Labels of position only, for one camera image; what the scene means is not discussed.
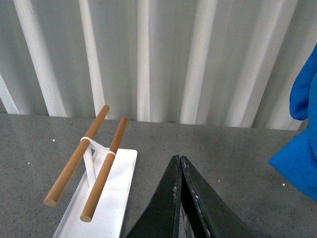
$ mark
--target stand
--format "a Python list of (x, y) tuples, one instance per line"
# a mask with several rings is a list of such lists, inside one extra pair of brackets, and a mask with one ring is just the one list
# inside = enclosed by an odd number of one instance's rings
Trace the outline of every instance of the stand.
[(120, 236), (131, 181), (137, 158), (136, 150), (118, 149), (111, 171), (90, 223), (79, 218), (96, 181), (105, 156), (113, 153), (90, 138), (84, 154), (86, 171), (61, 219), (54, 238)]

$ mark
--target white support bracket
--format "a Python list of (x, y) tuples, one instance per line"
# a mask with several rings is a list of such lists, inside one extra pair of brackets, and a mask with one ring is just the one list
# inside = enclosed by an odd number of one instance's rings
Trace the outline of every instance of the white support bracket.
[(82, 141), (83, 139), (87, 139), (90, 141), (90, 145), (88, 146), (87, 150), (84, 153), (84, 160), (85, 160), (89, 187), (93, 188), (99, 173), (99, 171), (97, 170), (97, 164), (100, 165), (100, 162), (103, 163), (107, 154), (111, 153), (115, 155), (115, 153), (103, 147), (101, 144), (95, 142), (89, 137), (83, 137), (81, 138), (80, 141)]

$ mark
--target white base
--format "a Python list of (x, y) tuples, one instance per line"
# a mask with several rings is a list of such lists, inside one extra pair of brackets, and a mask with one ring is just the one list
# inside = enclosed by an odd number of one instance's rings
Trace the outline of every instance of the white base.
[[(101, 154), (96, 156), (94, 160), (96, 174), (99, 173), (104, 159), (105, 157)], [(89, 223), (80, 220), (91, 191), (85, 172), (53, 238), (118, 238), (136, 159), (136, 150), (118, 149), (94, 217)]]

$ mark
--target speckled countertop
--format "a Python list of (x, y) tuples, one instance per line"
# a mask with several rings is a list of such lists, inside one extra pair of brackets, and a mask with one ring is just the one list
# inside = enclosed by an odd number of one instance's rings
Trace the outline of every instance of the speckled countertop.
[[(46, 207), (43, 199), (92, 122), (0, 114), (1, 238), (53, 236), (84, 173), (83, 161), (56, 207)], [(95, 140), (110, 145), (117, 125), (106, 120)], [(120, 147), (137, 150), (138, 157), (122, 237), (146, 208), (175, 154), (186, 155), (259, 237), (317, 237), (317, 204), (267, 163), (296, 134), (130, 121)]]

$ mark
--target dowel end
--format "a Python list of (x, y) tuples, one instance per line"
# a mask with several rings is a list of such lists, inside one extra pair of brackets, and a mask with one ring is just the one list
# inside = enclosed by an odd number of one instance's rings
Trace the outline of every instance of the dowel end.
[(91, 220), (92, 220), (89, 216), (80, 216), (80, 219), (83, 222), (91, 222)]
[(49, 198), (45, 198), (44, 199), (44, 204), (49, 206), (49, 207), (55, 207), (56, 206), (56, 202), (53, 201), (52, 199), (49, 199)]

